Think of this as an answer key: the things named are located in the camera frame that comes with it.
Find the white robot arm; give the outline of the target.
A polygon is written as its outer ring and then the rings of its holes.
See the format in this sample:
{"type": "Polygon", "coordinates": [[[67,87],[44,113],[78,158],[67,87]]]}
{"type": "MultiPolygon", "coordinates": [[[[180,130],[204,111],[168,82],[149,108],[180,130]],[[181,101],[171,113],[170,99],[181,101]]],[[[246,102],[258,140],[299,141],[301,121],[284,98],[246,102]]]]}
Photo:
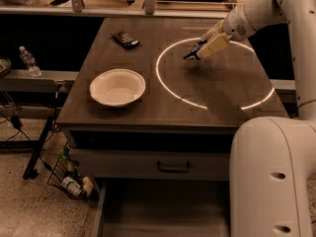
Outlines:
{"type": "Polygon", "coordinates": [[[307,182],[316,167],[316,0],[250,0],[202,36],[206,58],[286,23],[299,117],[253,118],[230,153],[231,237],[313,237],[307,182]]]}

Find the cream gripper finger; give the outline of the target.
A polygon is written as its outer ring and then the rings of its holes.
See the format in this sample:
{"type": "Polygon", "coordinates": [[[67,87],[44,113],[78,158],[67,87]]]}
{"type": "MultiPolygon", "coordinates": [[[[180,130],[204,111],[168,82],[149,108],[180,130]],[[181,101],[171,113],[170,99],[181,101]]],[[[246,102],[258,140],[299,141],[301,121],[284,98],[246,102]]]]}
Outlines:
{"type": "Polygon", "coordinates": [[[212,26],[206,33],[204,33],[201,37],[201,41],[210,41],[213,38],[219,36],[220,34],[223,34],[223,21],[219,21],[214,26],[212,26]]]}
{"type": "Polygon", "coordinates": [[[204,59],[218,53],[229,45],[230,39],[231,36],[227,33],[216,34],[197,51],[197,57],[204,59]]]}

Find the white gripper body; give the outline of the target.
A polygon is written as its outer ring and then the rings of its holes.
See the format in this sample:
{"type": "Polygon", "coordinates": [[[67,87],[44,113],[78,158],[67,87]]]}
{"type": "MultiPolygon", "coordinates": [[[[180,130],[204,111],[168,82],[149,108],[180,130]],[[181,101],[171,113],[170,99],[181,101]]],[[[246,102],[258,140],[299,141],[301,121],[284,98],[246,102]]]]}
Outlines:
{"type": "Polygon", "coordinates": [[[222,29],[232,40],[244,40],[252,36],[257,30],[253,16],[255,9],[248,4],[238,4],[223,20],[222,29]]]}

